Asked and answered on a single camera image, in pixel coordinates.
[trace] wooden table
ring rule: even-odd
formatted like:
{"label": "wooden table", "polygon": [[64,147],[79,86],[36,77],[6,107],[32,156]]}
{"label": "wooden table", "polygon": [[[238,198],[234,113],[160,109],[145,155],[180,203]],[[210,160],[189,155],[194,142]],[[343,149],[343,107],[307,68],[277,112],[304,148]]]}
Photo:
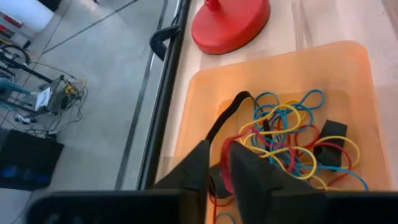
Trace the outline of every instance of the wooden table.
{"label": "wooden table", "polygon": [[175,165],[177,142],[188,84],[197,71],[252,58],[267,57],[328,44],[355,40],[369,51],[379,106],[381,136],[389,159],[394,187],[398,184],[398,3],[394,0],[270,0],[271,16],[250,43],[225,55],[202,53],[190,35],[192,20],[203,1],[192,0],[182,45],[169,116],[160,155],[157,180]]}

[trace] red lamp base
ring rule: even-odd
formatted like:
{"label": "red lamp base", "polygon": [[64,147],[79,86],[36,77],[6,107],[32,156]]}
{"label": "red lamp base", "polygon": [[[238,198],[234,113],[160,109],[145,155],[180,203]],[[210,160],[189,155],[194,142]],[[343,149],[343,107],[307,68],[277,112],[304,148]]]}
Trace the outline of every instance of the red lamp base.
{"label": "red lamp base", "polygon": [[203,5],[192,23],[192,37],[200,50],[225,54],[250,42],[267,24],[268,0],[220,0],[215,11]]}

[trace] white container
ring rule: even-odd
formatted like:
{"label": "white container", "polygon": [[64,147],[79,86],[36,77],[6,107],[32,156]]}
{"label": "white container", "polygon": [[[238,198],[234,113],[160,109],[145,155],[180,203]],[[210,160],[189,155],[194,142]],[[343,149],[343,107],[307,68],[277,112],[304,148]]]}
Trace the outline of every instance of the white container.
{"label": "white container", "polygon": [[0,11],[36,32],[44,29],[54,15],[38,0],[0,0]]}

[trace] black box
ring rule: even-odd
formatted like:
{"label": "black box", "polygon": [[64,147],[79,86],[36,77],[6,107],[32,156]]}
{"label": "black box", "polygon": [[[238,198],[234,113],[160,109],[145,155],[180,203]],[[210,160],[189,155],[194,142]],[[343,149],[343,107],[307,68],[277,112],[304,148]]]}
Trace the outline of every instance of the black box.
{"label": "black box", "polygon": [[50,185],[64,145],[20,131],[0,130],[0,187],[35,190]]}

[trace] gray floor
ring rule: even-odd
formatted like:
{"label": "gray floor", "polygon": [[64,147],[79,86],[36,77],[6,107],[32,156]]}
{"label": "gray floor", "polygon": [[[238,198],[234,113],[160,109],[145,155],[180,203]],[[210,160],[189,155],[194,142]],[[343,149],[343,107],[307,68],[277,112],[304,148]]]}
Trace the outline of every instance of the gray floor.
{"label": "gray floor", "polygon": [[[89,94],[83,119],[59,137],[65,148],[50,187],[34,198],[56,190],[114,190],[134,113],[138,119],[132,149],[118,181],[121,189],[135,189],[162,71],[149,38],[171,23],[176,5],[177,0],[99,0],[99,6],[92,0],[63,0],[50,24],[37,34],[29,47],[32,61],[87,79]],[[34,63],[31,67],[50,78],[61,74]],[[30,90],[41,84],[21,72],[17,82]],[[4,128],[28,128],[13,122],[13,113],[1,110],[0,115],[7,118]],[[44,124],[52,120],[47,115],[39,118]],[[0,189],[0,195],[6,201],[0,203],[0,217],[7,217],[1,223],[10,223],[29,194]]]}

